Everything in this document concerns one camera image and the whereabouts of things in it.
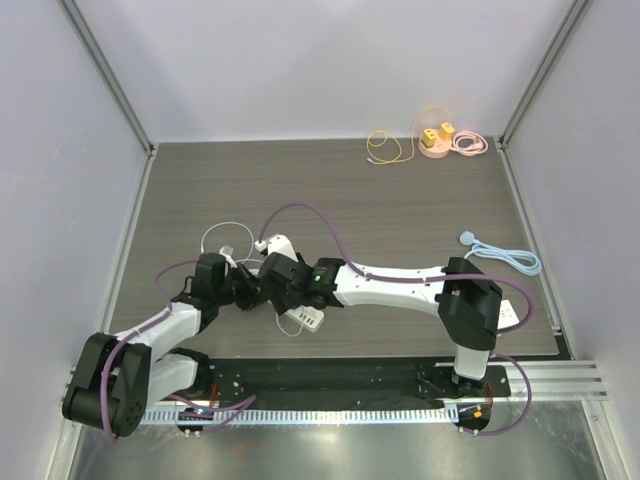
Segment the coiled blue cord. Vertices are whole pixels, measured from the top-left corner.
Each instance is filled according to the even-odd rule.
[[[463,232],[462,235],[460,235],[460,243],[471,247],[471,250],[467,252],[464,258],[475,255],[481,258],[502,260],[520,273],[531,277],[538,275],[542,271],[542,262],[532,252],[526,250],[503,250],[502,248],[476,240],[471,232]]]

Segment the yellow plug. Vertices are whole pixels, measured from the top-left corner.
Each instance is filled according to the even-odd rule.
[[[440,125],[440,138],[442,139],[443,142],[450,142],[451,138],[453,138],[453,134],[455,133],[456,129],[453,128],[453,125],[451,125],[448,122],[443,123],[442,125]]]
[[[427,148],[431,148],[436,144],[436,132],[431,128],[427,128],[420,136],[420,141]]]

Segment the yellow cable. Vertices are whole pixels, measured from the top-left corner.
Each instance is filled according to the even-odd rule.
[[[402,163],[402,162],[408,162],[409,160],[411,160],[413,157],[416,156],[416,146],[414,144],[414,134],[416,131],[416,127],[418,126],[418,123],[420,123],[422,121],[422,119],[424,117],[426,117],[429,113],[434,112],[436,110],[440,110],[443,111],[447,114],[447,116],[449,117],[449,123],[451,123],[451,112],[449,111],[448,108],[446,107],[429,107],[426,110],[424,110],[420,115],[418,115],[418,118],[416,118],[416,121],[413,122],[413,125],[411,126],[411,136],[409,137],[409,142],[411,142],[411,155],[409,155],[407,158],[401,158],[402,157],[402,145],[400,145],[400,141],[398,140],[398,138],[395,135],[392,135],[391,133],[387,132],[386,130],[382,130],[382,129],[378,129],[378,130],[374,130],[373,132],[371,132],[368,136],[367,136],[367,152],[369,153],[369,158],[367,159],[369,161],[369,163],[373,164],[373,165],[388,165],[390,163]],[[384,135],[384,137],[382,138],[382,141],[379,143],[374,143],[374,137],[376,135]],[[396,145],[398,146],[398,155],[396,155],[394,158],[392,158],[391,160],[389,159],[384,159],[384,158],[380,158],[380,157],[376,157],[376,155],[373,153],[372,149],[376,149],[376,148],[380,148],[382,147],[384,144],[387,143],[387,140],[393,140],[394,142],[396,142]]]

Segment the white wall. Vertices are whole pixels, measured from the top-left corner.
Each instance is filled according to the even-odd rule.
[[[593,2],[511,146],[571,345],[596,360],[634,462],[640,444],[639,23],[636,0]]]
[[[143,166],[53,0],[0,5],[0,476],[43,478]]]
[[[570,0],[78,0],[155,141],[499,134]]]

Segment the wood grain surface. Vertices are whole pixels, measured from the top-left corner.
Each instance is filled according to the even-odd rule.
[[[277,207],[306,200],[337,225],[353,259],[372,266],[422,268],[445,265],[467,251],[458,243],[464,230],[504,248],[526,248],[499,156],[443,160],[417,156],[398,165],[365,161],[363,140],[305,140],[206,144],[162,144],[151,169],[131,246],[111,331],[140,323],[165,300],[153,279],[163,267],[196,259],[202,233],[212,224],[238,221],[257,235]],[[338,256],[322,221],[310,211],[283,212],[270,233],[287,235],[307,263]],[[237,227],[215,231],[209,249],[235,248],[242,258],[249,238]],[[498,351],[555,354],[557,348],[535,278],[507,265],[473,260],[486,273],[520,280],[532,290],[537,313],[524,329],[502,336]],[[177,293],[192,267],[166,276]],[[504,288],[522,315],[526,303]],[[330,309],[316,333],[288,338],[275,326],[273,310],[252,312],[233,306],[185,346],[213,357],[319,357],[449,355],[450,341],[440,320],[416,311],[377,306]],[[282,318],[284,328],[296,331]]]

